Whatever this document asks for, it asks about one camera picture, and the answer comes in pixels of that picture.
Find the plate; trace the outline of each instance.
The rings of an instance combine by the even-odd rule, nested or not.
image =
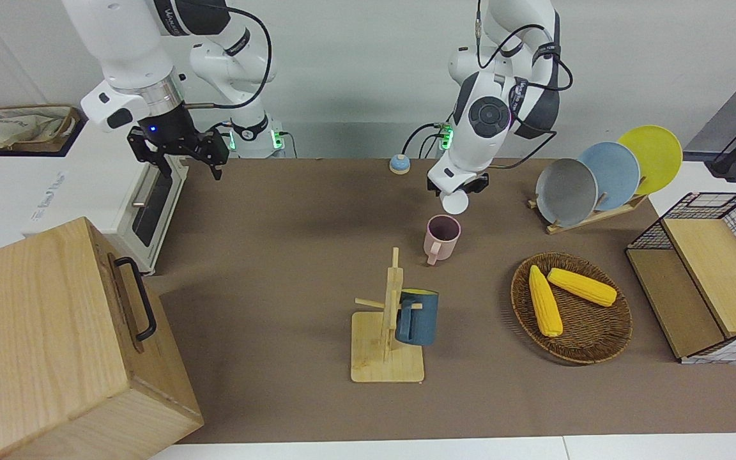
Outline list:
[[[556,160],[535,184],[538,210],[550,224],[572,227],[584,221],[598,201],[595,175],[584,163],[570,158]]]
[[[595,207],[614,210],[630,201],[640,181],[640,166],[632,151],[617,142],[599,142],[578,157],[595,175],[598,193],[606,193]]]
[[[531,265],[537,265],[544,275],[550,268],[563,268],[591,277],[613,286],[618,297],[613,306],[602,307],[550,284],[564,330],[558,337],[544,337],[538,329],[530,296]],[[543,252],[525,260],[513,276],[510,300],[526,334],[552,355],[572,363],[595,364],[615,358],[632,338],[632,314],[621,289],[600,268],[581,257]]]
[[[645,178],[638,186],[638,195],[649,195],[669,185],[683,163],[683,149],[675,134],[655,125],[639,126],[625,132],[618,143],[634,153]]]

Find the woven tray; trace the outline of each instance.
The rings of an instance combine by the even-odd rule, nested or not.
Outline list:
[[[550,268],[563,268],[604,282],[618,291],[617,300],[611,307],[602,307],[550,284],[564,332],[558,337],[544,337],[538,330],[530,297],[528,277],[531,265],[537,265],[544,275]],[[601,269],[580,257],[545,252],[525,260],[513,276],[510,299],[519,323],[532,340],[566,361],[594,364],[615,358],[632,337],[632,315],[621,290]]]

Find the white wall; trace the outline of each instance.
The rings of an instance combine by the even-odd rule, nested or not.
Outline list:
[[[560,134],[544,155],[577,155],[644,123],[672,129],[686,145],[736,90],[736,2],[554,4],[576,83],[562,95]],[[473,0],[236,6],[269,26],[277,78],[263,98],[307,157],[389,157],[413,127],[447,116],[458,92],[447,58],[473,44]],[[164,40],[178,70],[190,75],[187,100],[213,100],[213,90],[187,68],[195,40]],[[0,105],[75,103],[99,79],[61,0],[0,0]],[[222,111],[195,114],[201,126],[221,117]],[[500,153],[522,155],[533,145],[513,136]]]

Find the blue plate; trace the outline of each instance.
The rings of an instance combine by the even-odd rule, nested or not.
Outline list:
[[[595,175],[598,193],[606,193],[595,207],[599,211],[614,210],[630,201],[640,181],[640,166],[632,151],[617,142],[600,142],[585,149],[578,157]]]

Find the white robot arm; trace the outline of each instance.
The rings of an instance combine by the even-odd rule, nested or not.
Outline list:
[[[217,167],[225,164],[229,154],[217,129],[199,133],[195,128],[183,101],[179,76],[161,46],[161,34],[210,37],[211,43],[196,45],[199,52],[193,49],[195,56],[190,61],[197,64],[196,72],[230,98],[233,104],[223,107],[233,111],[234,119],[240,117],[240,125],[256,125],[249,122],[255,118],[265,125],[263,131],[271,145],[271,120],[257,91],[249,91],[251,75],[259,71],[263,79],[265,53],[251,43],[248,29],[231,21],[225,0],[63,2],[73,26],[104,73],[104,81],[82,99],[82,108],[105,131],[138,123],[140,128],[133,128],[128,136],[138,160],[149,161],[169,174],[164,154],[190,155],[207,163],[215,178],[220,178]],[[270,71],[266,80],[271,78]],[[241,140],[240,149],[245,151],[245,142],[254,142],[256,136]],[[149,149],[146,142],[156,149]],[[250,150],[260,149],[254,146]]]
[[[560,21],[549,0],[491,0],[483,29],[500,46],[479,47],[478,56],[462,47],[450,59],[450,76],[461,85],[452,139],[427,172],[427,188],[454,215],[467,209],[468,193],[487,186],[482,172],[514,123],[517,136],[533,139],[550,132],[558,116]]]

